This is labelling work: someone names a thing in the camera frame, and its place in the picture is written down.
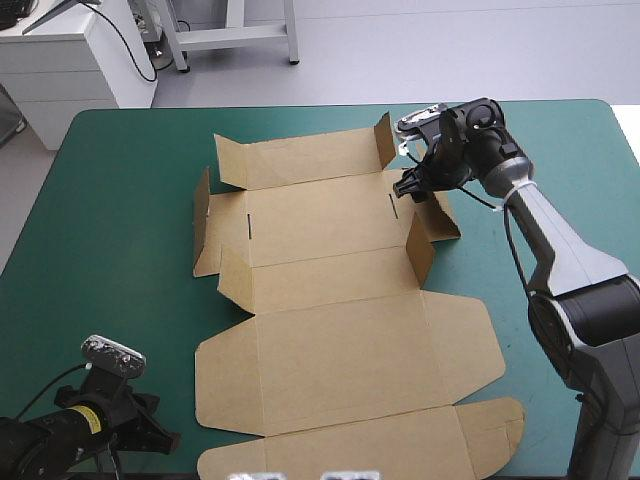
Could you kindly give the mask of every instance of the robotic arm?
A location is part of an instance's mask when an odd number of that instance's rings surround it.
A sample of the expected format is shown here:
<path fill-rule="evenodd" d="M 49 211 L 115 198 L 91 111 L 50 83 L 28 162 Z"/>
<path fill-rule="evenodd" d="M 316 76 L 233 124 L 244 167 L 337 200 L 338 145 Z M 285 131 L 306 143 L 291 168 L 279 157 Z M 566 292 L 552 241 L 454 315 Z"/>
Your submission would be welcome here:
<path fill-rule="evenodd" d="M 89 373 L 78 390 L 58 390 L 61 410 L 27 422 L 0 418 L 0 479 L 56 480 L 106 451 L 124 480 L 118 451 L 169 454 L 178 446 L 180 435 L 153 418 L 160 399 L 127 384 L 144 373 L 142 354 L 99 335 L 83 343 L 82 353 Z"/>
<path fill-rule="evenodd" d="M 528 298 L 531 329 L 562 380 L 581 392 L 571 480 L 627 479 L 640 440 L 640 283 L 586 244 L 533 182 L 533 164 L 497 102 L 444 104 L 396 123 L 428 150 L 394 185 L 398 197 L 462 188 L 477 179 L 502 199 L 505 228 Z M 511 213 L 536 259 L 527 281 L 510 239 Z"/>

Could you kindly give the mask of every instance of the floor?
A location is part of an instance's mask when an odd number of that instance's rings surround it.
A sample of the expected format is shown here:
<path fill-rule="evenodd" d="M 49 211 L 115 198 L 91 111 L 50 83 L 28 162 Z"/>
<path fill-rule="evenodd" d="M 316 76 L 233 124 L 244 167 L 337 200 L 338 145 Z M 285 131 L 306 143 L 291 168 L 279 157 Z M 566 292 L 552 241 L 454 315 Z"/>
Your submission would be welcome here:
<path fill-rule="evenodd" d="M 154 107 L 599 98 L 640 104 L 640 1 L 297 0 L 302 61 L 286 45 L 194 52 L 160 74 Z M 193 28 L 224 7 L 175 0 Z M 249 24 L 281 0 L 247 0 Z M 628 129 L 638 107 L 616 110 Z M 628 133 L 640 157 L 640 134 Z M 54 153 L 30 129 L 0 148 L 0 272 Z"/>

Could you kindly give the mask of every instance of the flattened cardboard box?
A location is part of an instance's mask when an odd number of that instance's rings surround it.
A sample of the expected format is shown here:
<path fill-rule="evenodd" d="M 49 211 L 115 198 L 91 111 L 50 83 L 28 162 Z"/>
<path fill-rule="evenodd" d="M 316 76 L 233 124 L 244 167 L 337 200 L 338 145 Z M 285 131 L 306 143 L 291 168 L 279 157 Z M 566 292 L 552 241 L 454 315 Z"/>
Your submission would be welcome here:
<path fill-rule="evenodd" d="M 480 301 L 420 290 L 430 242 L 459 231 L 445 196 L 417 207 L 392 196 L 388 115 L 373 128 L 216 145 L 222 180 L 246 190 L 210 195 L 203 176 L 194 275 L 219 272 L 220 292 L 256 315 L 200 345 L 197 417 L 267 438 L 206 452 L 201 477 L 484 478 L 502 467 L 522 408 L 451 406 L 504 361 Z"/>

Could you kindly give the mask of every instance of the cable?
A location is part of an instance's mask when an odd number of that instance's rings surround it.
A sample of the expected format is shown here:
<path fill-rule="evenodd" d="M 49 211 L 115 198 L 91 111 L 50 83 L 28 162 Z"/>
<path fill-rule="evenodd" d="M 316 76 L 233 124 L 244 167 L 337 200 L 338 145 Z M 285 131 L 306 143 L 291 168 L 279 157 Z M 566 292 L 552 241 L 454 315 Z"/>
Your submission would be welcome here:
<path fill-rule="evenodd" d="M 491 209 L 495 209 L 497 208 L 495 205 L 493 205 L 492 203 L 487 202 L 486 200 L 480 198 L 479 196 L 477 196 L 476 194 L 470 192 L 469 190 L 467 190 L 464 187 L 456 187 L 458 190 L 460 190 L 461 192 L 466 193 L 467 195 L 469 195 L 471 198 L 473 198 L 474 200 L 480 202 L 481 204 L 483 204 L 485 207 L 489 207 Z"/>
<path fill-rule="evenodd" d="M 409 157 L 411 160 L 413 160 L 413 162 L 414 162 L 416 165 L 419 165 L 419 164 L 420 164 L 420 162 L 419 162 L 418 160 L 416 160 L 416 157 L 414 157 L 413 155 L 411 155 L 411 152 L 409 152 L 409 151 L 407 151 L 407 157 Z"/>
<path fill-rule="evenodd" d="M 509 244 L 509 250 L 511 250 L 511 256 L 513 257 L 513 262 L 516 264 L 516 270 L 518 271 L 518 277 L 520 277 L 520 283 L 522 283 L 522 289 L 524 290 L 525 295 L 527 296 L 527 302 L 529 301 L 530 292 L 527 288 L 527 279 L 524 275 L 524 269 L 522 268 L 522 263 L 520 263 L 520 257 L 518 256 L 518 251 L 516 250 L 516 246 L 513 243 L 513 237 L 511 236 L 511 222 L 509 222 L 509 206 L 505 205 L 503 208 L 503 221 L 504 221 L 504 231 L 507 235 L 507 243 Z"/>
<path fill-rule="evenodd" d="M 94 8 L 93 6 L 89 5 L 88 3 L 84 3 L 82 0 L 76 0 L 77 3 L 81 3 L 82 5 L 84 5 L 85 7 L 87 7 L 89 10 L 92 10 L 94 13 L 96 13 L 98 16 L 102 17 L 109 25 L 111 25 L 111 27 L 113 27 L 113 29 L 116 31 L 116 33 L 118 34 L 118 36 L 120 37 L 120 40 L 122 40 L 122 43 L 124 44 L 125 48 L 127 49 L 127 52 L 129 53 L 129 57 L 131 57 L 131 61 L 133 62 L 133 66 L 136 67 L 136 70 L 138 71 L 138 73 L 140 74 L 140 76 L 146 80 L 149 83 L 153 83 L 158 79 L 158 72 L 156 71 L 156 69 L 153 69 L 153 77 L 149 78 L 147 77 L 142 70 L 140 69 L 140 66 L 138 65 L 138 62 L 136 62 L 135 57 L 133 56 L 133 52 L 131 51 L 131 48 L 129 47 L 129 44 L 127 43 L 127 41 L 124 38 L 124 35 L 122 35 L 122 32 L 120 32 L 120 30 L 118 29 L 118 27 L 116 27 L 116 24 L 113 23 L 111 21 L 111 19 L 109 17 L 107 17 L 105 14 L 103 14 L 102 12 L 100 12 L 97 8 Z"/>
<path fill-rule="evenodd" d="M 62 380 L 64 377 L 66 377 L 67 375 L 69 375 L 70 373 L 75 372 L 76 370 L 83 370 L 84 368 L 86 368 L 86 364 L 83 363 L 82 365 L 76 365 L 75 367 L 70 368 L 69 370 L 65 370 L 64 372 L 62 372 L 60 375 L 58 375 L 57 377 L 55 377 L 53 380 L 51 380 L 49 383 L 47 383 L 45 385 L 45 387 L 40 390 L 38 392 L 38 394 L 33 397 L 33 399 L 27 403 L 27 405 L 25 405 L 25 407 L 20 411 L 20 413 L 18 415 L 15 416 L 14 420 L 20 420 L 20 418 L 27 413 L 27 411 L 33 406 L 34 403 L 36 403 L 40 397 L 42 397 L 42 395 L 44 395 L 47 390 L 49 390 L 53 385 L 55 385 L 57 382 L 59 382 L 60 380 Z"/>

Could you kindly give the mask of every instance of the yellow label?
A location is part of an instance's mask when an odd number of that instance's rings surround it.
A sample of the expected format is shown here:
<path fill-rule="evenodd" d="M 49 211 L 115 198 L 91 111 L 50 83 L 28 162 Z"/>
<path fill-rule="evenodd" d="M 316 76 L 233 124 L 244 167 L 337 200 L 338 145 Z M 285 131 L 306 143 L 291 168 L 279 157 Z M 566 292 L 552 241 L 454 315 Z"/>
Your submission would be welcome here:
<path fill-rule="evenodd" d="M 102 431 L 102 424 L 100 423 L 98 414 L 91 410 L 89 407 L 85 407 L 84 405 L 74 405 L 73 407 L 69 407 L 69 410 L 75 410 L 84 417 L 84 419 L 89 424 L 91 435 L 95 435 L 96 433 L 100 433 Z"/>

